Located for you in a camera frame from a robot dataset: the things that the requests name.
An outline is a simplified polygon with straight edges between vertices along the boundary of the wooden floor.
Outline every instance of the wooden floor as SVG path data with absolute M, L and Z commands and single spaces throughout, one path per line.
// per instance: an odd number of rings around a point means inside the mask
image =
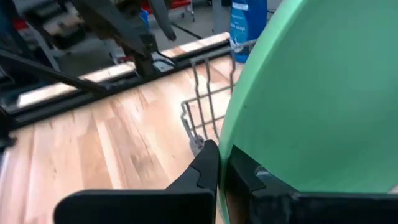
M 226 38 L 228 34 L 214 36 L 165 54 L 178 55 Z M 86 78 L 98 81 L 133 68 L 118 65 Z M 212 61 L 210 70 L 211 88 L 226 86 L 230 59 Z M 204 93 L 205 68 L 198 71 Z M 82 189 L 168 186 L 193 159 L 180 120 L 180 103 L 194 96 L 194 84 L 188 69 L 13 133 L 18 141 L 7 150 L 0 174 L 0 223 L 52 223 L 56 204 Z M 22 96 L 20 105 L 72 89 L 57 84 L 36 90 Z M 225 112 L 229 98 L 228 91 L 214 97 L 216 114 Z M 210 118 L 208 107 L 204 110 Z M 220 129 L 222 121 L 217 124 Z M 219 215 L 217 222 L 222 222 Z

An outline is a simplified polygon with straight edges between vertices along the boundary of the black metal rail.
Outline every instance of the black metal rail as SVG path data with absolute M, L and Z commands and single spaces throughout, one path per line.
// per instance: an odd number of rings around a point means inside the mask
M 79 88 L 80 86 L 78 86 L 77 90 L 59 96 L 55 96 L 53 98 L 49 98 L 47 100 L 34 103 L 32 105 L 28 105 L 22 108 L 9 108 L 7 112 L 10 114 L 11 118 L 13 119 L 10 131 L 64 113 L 68 110 L 72 110 L 80 106 L 87 105 L 89 103 L 101 100 L 108 96 L 115 95 L 122 91 L 151 82 L 158 78 L 165 77 L 175 72 L 179 72 L 191 66 L 190 59 L 195 58 L 199 55 L 208 54 L 210 52 L 223 49 L 225 47 L 229 47 L 229 40 L 225 40 L 217 44 L 201 48 L 199 50 L 194 50 L 192 52 L 176 56 L 173 58 L 173 60 L 176 62 L 175 67 L 169 71 L 159 73 L 158 75 L 150 77 L 138 77 L 135 71 L 132 71 L 99 82 L 98 86 L 105 87 L 106 91 L 94 92 L 88 90 L 87 88 L 84 88 L 83 90 L 82 88 Z M 227 53 L 216 54 L 215 56 L 213 56 L 213 58 L 221 57 L 226 54 Z

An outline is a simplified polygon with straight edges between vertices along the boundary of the metal wire rack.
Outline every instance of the metal wire rack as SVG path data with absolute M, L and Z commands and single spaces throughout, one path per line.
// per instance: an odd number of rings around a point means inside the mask
M 180 118 L 185 128 L 185 131 L 187 132 L 188 137 L 190 139 L 190 147 L 194 156 L 196 156 L 201 151 L 205 140 L 207 139 L 213 139 L 215 141 L 219 140 L 221 132 L 220 130 L 222 127 L 222 122 L 225 117 L 225 114 L 218 115 L 215 113 L 215 103 L 213 98 L 216 94 L 226 91 L 230 93 L 230 96 L 232 95 L 234 86 L 237 81 L 234 80 L 234 74 L 235 72 L 240 72 L 239 70 L 237 70 L 237 67 L 241 65 L 236 61 L 236 52 L 239 52 L 240 50 L 245 48 L 248 49 L 250 52 L 255 43 L 256 40 L 251 40 L 243 44 L 235 45 L 233 47 L 228 47 L 219 50 L 217 52 L 212 52 L 191 59 L 190 62 L 192 65 L 193 76 L 195 80 L 195 96 L 181 103 L 183 113 L 181 114 Z M 231 59 L 231 71 L 229 73 L 229 78 L 228 78 L 229 85 L 212 90 L 210 58 L 213 58 L 215 55 L 220 55 L 220 54 L 229 54 Z M 202 62 L 204 62 L 205 66 L 206 90 L 205 93 L 200 94 L 199 79 L 201 74 L 198 74 L 198 65 L 199 63 Z M 209 118 L 206 118 L 206 116 L 204 115 L 205 106 L 208 106 L 209 108 L 210 111 Z M 199 119 L 197 118 L 195 119 L 193 114 L 198 114 Z M 211 126 L 210 131 L 206 129 L 206 126 L 209 125 Z

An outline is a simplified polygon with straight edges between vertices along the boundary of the black cable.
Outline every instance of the black cable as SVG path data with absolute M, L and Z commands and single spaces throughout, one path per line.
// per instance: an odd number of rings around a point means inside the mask
M 194 38 L 197 38 L 198 40 L 203 39 L 203 37 L 199 36 L 198 34 L 195 34 L 195 33 L 191 32 L 191 31 L 187 30 L 186 28 L 177 25 L 174 22 L 172 22 L 172 26 L 174 26 L 174 27 L 186 32 L 187 34 L 191 35 Z

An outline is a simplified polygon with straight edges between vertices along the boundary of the machine arm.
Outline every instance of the machine arm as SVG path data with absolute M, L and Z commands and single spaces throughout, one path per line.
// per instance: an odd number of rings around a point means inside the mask
M 138 74 L 148 76 L 156 72 L 151 55 L 157 50 L 156 39 L 149 33 L 140 17 L 141 1 L 131 1 L 134 14 L 129 20 L 110 0 L 71 0 L 71 2 L 85 23 L 101 39 L 114 39 L 126 55 L 132 56 Z M 175 40 L 176 36 L 167 12 L 171 0 L 149 0 L 149 3 L 164 34 L 169 40 Z

